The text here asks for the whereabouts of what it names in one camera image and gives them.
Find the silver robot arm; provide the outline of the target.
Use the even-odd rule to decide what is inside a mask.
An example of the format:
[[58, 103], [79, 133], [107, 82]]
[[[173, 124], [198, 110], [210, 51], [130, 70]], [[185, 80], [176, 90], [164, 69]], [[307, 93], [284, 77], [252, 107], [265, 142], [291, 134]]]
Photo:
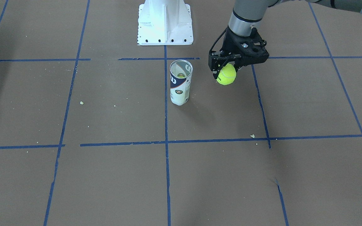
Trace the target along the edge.
[[[208, 66], [217, 79], [227, 63], [234, 62], [232, 68], [237, 72], [241, 67], [264, 63], [269, 53], [267, 42], [258, 33], [260, 22], [268, 8], [292, 0], [236, 0], [228, 26], [217, 38], [208, 53]], [[362, 0], [305, 0], [333, 9], [362, 14]], [[220, 51], [213, 47], [225, 34]]]

